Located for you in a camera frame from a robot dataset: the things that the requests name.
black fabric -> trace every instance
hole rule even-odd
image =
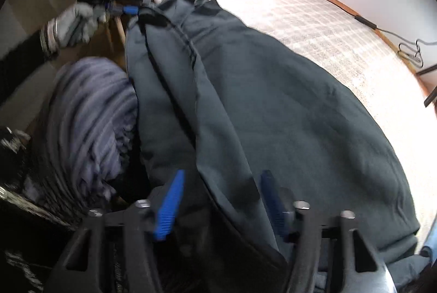
[[[0,199],[0,220],[1,291],[42,293],[73,231],[13,200]]]
[[[40,31],[35,32],[0,59],[0,105],[30,74],[45,63],[39,33]]]
[[[9,128],[0,126],[0,186],[19,192],[25,175],[25,147]]]
[[[175,230],[211,291],[280,286],[276,250],[287,247],[257,190],[265,169],[327,217],[353,210],[388,262],[414,248],[419,224],[401,164],[348,88],[216,1],[152,9],[131,24],[126,46],[141,154],[152,185],[187,171]]]

work glove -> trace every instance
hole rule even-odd
[[[97,30],[99,22],[106,22],[103,6],[93,8],[86,3],[76,3],[42,28],[42,48],[50,56],[61,48],[88,43]]]

wooden stick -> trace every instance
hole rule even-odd
[[[117,26],[117,30],[119,31],[120,34],[120,40],[123,43],[123,46],[126,44],[126,34],[125,34],[125,30],[123,29],[123,24],[122,21],[120,20],[120,17],[115,17],[115,25]]]

metal screw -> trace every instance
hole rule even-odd
[[[3,187],[0,187],[0,198],[1,199],[7,198],[7,191]]]
[[[344,219],[355,219],[355,213],[352,210],[344,210],[340,216]]]
[[[148,208],[150,207],[150,203],[147,199],[140,199],[135,202],[135,207],[137,208]]]
[[[103,215],[103,213],[100,210],[98,210],[98,209],[91,209],[88,212],[88,215],[90,217],[101,217]]]
[[[309,209],[309,203],[306,201],[295,201],[293,202],[293,207],[296,209]]]

black device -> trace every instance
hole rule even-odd
[[[286,191],[279,197],[286,216],[283,238],[293,244],[281,293],[314,292],[322,240],[329,242],[325,292],[396,293],[385,263],[362,237],[353,212],[344,210],[326,220],[309,203],[292,201]],[[53,268],[44,292],[162,292],[153,254],[156,213],[147,200],[119,212],[91,210]]]

